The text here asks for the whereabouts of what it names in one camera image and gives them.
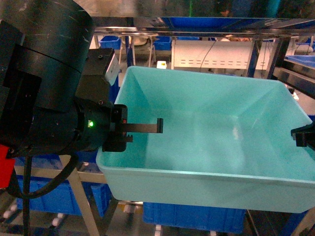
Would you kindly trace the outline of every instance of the metal frame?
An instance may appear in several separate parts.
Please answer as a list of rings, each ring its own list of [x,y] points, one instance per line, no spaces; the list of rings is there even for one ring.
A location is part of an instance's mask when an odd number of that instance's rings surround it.
[[[275,67],[282,65],[287,49],[289,47],[290,41],[291,41],[291,38],[281,38],[281,39],[276,40],[275,45],[272,49],[268,67],[267,67],[267,79],[273,79],[273,80],[276,79],[273,76]]]
[[[65,166],[70,160],[69,155],[61,155],[59,156],[62,162],[62,165]],[[22,175],[24,171],[24,167],[15,166],[15,171],[18,175]],[[32,177],[45,177],[45,178],[54,178],[58,175],[61,170],[54,169],[44,169],[44,168],[32,168],[31,176]],[[82,213],[82,217],[88,229],[88,232],[92,236],[101,236],[105,235],[106,231],[109,227],[109,224],[112,220],[114,212],[116,210],[118,200],[112,198],[110,201],[109,207],[104,215],[101,218],[98,214],[98,210],[96,204],[93,200],[89,202],[85,191],[83,189],[81,182],[93,182],[93,183],[106,183],[106,179],[103,173],[88,173],[84,171],[78,171],[74,169],[71,175],[68,177],[68,181],[70,183],[70,187],[73,191],[74,197],[78,203],[80,211]],[[6,210],[14,198],[8,198],[8,204],[6,204],[3,209]]]

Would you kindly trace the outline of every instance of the metal post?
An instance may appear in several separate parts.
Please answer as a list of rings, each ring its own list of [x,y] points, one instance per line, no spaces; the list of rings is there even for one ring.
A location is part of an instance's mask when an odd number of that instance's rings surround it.
[[[66,166],[66,164],[69,162],[70,156],[61,155],[59,156],[59,158],[63,166]],[[81,210],[82,217],[88,228],[89,234],[92,236],[100,236],[93,213],[90,208],[89,201],[83,189],[83,186],[82,186],[82,183],[81,183],[81,180],[79,178],[78,171],[76,170],[76,168],[72,171],[72,173],[68,177],[68,180],[72,188],[75,200],[77,201],[79,208]]]
[[[261,40],[254,39],[252,42],[252,45],[251,45],[252,53],[250,54],[247,61],[247,68],[245,72],[246,77],[254,77],[257,61],[258,61],[258,57],[259,57],[259,53],[261,49],[261,44],[262,44]]]
[[[153,47],[153,39],[152,39],[152,37],[150,37],[149,67],[151,67],[151,60],[152,60],[152,47]]]
[[[277,78],[273,76],[275,67],[281,67],[286,55],[287,49],[289,47],[291,38],[279,38],[276,40],[274,47],[272,49],[268,67],[267,67],[267,79],[276,80]]]
[[[125,42],[126,42],[126,59],[127,59],[127,67],[130,67],[133,65],[133,53],[132,53],[132,48],[129,45],[129,36],[125,37]]]
[[[98,49],[99,48],[99,41],[98,41],[98,36],[94,35],[94,42],[95,42],[95,47]]]
[[[130,38],[131,38],[131,48],[132,48],[132,61],[133,61],[133,65],[136,65],[136,54],[135,54],[135,50],[134,50],[134,38],[133,38],[133,36]]]
[[[174,63],[175,63],[175,44],[176,44],[176,39],[172,40],[172,59],[171,59],[172,70],[174,70]]]

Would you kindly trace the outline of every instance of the blue plastic crate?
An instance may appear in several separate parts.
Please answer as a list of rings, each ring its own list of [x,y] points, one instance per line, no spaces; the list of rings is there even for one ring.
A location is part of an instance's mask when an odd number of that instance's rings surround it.
[[[199,37],[177,37],[178,40],[199,40]]]
[[[23,189],[23,179],[19,178],[19,185]],[[31,180],[30,191],[36,191],[47,184],[49,179],[33,178]],[[82,183],[88,200],[93,194],[95,203],[101,217],[104,216],[111,199],[111,191],[107,184]],[[18,209],[23,208],[22,199],[17,199]],[[51,213],[63,213],[70,215],[81,215],[80,208],[75,200],[69,183],[64,182],[50,193],[30,200],[30,210],[38,210]]]
[[[122,41],[117,36],[105,36],[99,43],[101,48],[113,48],[119,50]]]
[[[81,158],[88,159],[91,158],[95,162],[96,152],[80,152]],[[23,166],[24,158],[16,158],[15,165]],[[33,158],[32,167],[38,168],[47,168],[47,169],[62,169],[63,166],[59,160],[59,158],[55,158],[54,155],[43,155],[36,156]],[[86,172],[100,172],[97,165],[95,163],[90,163],[87,166]],[[36,191],[39,188],[45,186],[50,181],[49,178],[39,178],[39,177],[31,177],[30,191]],[[18,182],[21,190],[23,189],[23,178],[22,176],[18,176]],[[91,195],[94,196],[95,203],[101,217],[104,216],[106,212],[109,201],[111,199],[111,191],[107,184],[99,184],[99,183],[90,183],[83,182],[82,183],[84,191],[87,195],[88,200],[91,198]],[[22,199],[17,199],[18,209],[23,208]],[[69,185],[68,181],[65,181],[61,185],[59,185],[56,189],[51,191],[50,193],[40,197],[30,200],[30,209],[31,210],[39,210],[45,212],[52,213],[64,213],[71,215],[81,215],[81,211],[79,206],[75,200],[72,189]]]
[[[143,203],[143,221],[198,230],[240,234],[245,211],[205,206]]]
[[[158,51],[170,51],[172,49],[172,38],[166,36],[157,36],[157,40],[153,43]]]
[[[315,56],[286,56],[285,58],[303,65],[315,67]]]

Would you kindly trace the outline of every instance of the plastic bin rim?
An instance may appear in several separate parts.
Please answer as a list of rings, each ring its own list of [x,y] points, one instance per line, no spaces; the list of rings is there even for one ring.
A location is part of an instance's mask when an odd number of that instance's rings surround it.
[[[279,177],[262,177],[262,176],[250,176],[250,175],[237,175],[237,174],[221,174],[221,173],[207,173],[207,172],[190,172],[190,171],[170,171],[170,170],[158,170],[158,169],[141,169],[141,168],[128,168],[128,167],[106,167],[101,163],[100,157],[96,157],[97,165],[104,171],[113,172],[112,174],[120,175],[120,172],[128,172],[128,175],[134,176],[151,176],[157,177],[180,177],[180,178],[209,178],[211,180],[221,180],[229,181],[230,179],[237,180],[240,182],[248,183],[248,179],[252,182],[257,182],[259,184],[276,184],[276,185],[289,185],[289,186],[299,186],[305,188],[314,188],[315,181],[311,180],[301,180],[301,179],[289,179],[289,178],[279,178]]]
[[[158,68],[153,68],[153,67],[142,67],[142,66],[136,66],[136,65],[133,65],[133,66],[130,66],[127,68],[126,70],[126,73],[125,73],[125,77],[124,77],[124,80],[123,80],[123,83],[121,85],[121,87],[123,87],[124,85],[124,82],[125,82],[125,78],[127,76],[128,73],[132,72],[133,70],[156,70],[156,71],[161,71],[162,69],[158,69]],[[195,74],[195,75],[205,75],[205,76],[211,76],[213,74],[209,74],[209,73],[201,73],[201,72],[194,72],[194,71],[184,71],[184,70],[170,70],[168,69],[167,71],[170,71],[171,73],[175,73],[175,72],[179,72],[179,73],[189,73],[190,75],[192,74]],[[249,77],[241,77],[241,76],[231,76],[231,75],[221,75],[221,74],[214,74],[215,77],[221,77],[220,79],[226,79],[226,80],[230,80],[230,79],[233,79],[235,80],[236,78],[239,78],[243,81],[246,81],[246,80],[250,80],[250,81],[257,81],[257,82],[261,82],[261,83],[274,83],[274,84],[281,84],[282,85],[282,82],[278,81],[278,80],[265,80],[265,79],[258,79],[258,78],[249,78]]]

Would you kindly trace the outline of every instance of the red component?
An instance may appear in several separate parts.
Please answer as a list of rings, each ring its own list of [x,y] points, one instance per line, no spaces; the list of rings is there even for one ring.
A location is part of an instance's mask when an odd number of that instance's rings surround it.
[[[9,147],[0,145],[0,188],[6,188],[9,185],[14,168],[15,159],[7,159],[6,155]]]

